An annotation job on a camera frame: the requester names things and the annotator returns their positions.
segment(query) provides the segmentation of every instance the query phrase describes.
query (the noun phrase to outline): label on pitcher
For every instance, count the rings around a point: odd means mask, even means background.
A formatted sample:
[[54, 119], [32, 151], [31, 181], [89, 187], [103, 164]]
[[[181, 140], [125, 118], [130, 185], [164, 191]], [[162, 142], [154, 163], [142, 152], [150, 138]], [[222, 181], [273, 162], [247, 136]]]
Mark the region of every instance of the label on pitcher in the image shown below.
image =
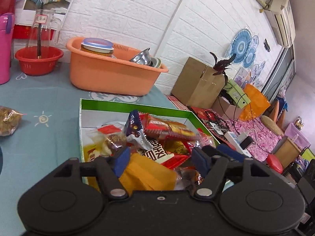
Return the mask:
[[36, 18], [35, 18], [35, 23], [38, 23], [38, 24], [46, 24], [47, 22], [47, 18], [48, 16], [47, 15], [37, 15]]

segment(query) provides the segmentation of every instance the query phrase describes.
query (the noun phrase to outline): sun drawing on tablecloth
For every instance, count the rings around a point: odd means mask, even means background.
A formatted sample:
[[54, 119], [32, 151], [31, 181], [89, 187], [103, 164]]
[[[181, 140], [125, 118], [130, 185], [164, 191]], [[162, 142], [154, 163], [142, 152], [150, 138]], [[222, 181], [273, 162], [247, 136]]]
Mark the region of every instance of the sun drawing on tablecloth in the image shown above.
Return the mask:
[[35, 115], [34, 117], [38, 117], [38, 119], [39, 119], [39, 122], [35, 124], [35, 127], [40, 123], [44, 123], [46, 125], [46, 127], [48, 127], [47, 122], [48, 122], [50, 116], [51, 115], [48, 115], [48, 116], [44, 115], [44, 111], [42, 112], [42, 115], [39, 117], [37, 115]]

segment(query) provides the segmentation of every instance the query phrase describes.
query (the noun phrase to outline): wooden cabinet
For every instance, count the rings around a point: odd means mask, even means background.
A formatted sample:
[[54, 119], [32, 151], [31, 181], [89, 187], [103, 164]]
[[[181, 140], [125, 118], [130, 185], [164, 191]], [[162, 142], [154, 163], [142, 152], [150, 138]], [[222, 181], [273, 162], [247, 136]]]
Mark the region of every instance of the wooden cabinet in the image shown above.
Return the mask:
[[297, 145], [294, 144], [290, 138], [287, 138], [275, 153], [275, 156], [279, 159], [283, 168], [286, 168], [299, 156], [300, 152]]

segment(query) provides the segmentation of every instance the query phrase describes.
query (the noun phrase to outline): glass pitcher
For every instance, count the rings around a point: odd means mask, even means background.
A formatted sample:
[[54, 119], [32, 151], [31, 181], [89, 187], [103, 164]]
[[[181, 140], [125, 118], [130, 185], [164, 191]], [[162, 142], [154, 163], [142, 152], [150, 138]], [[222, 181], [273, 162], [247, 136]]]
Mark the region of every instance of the glass pitcher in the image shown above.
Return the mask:
[[56, 45], [59, 39], [61, 20], [54, 17], [55, 11], [37, 9], [34, 22], [30, 31], [29, 39], [26, 43], [29, 58], [48, 58], [51, 27], [57, 30], [53, 35], [53, 44]]

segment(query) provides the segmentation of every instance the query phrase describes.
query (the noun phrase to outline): air conditioner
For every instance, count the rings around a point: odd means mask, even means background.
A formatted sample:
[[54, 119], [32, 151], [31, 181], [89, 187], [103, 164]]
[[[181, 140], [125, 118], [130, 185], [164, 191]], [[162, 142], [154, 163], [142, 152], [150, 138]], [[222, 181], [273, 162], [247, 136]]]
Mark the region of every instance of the air conditioner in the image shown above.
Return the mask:
[[285, 48], [292, 46], [295, 39], [295, 26], [289, 0], [267, 0], [265, 13], [270, 21], [278, 44]]

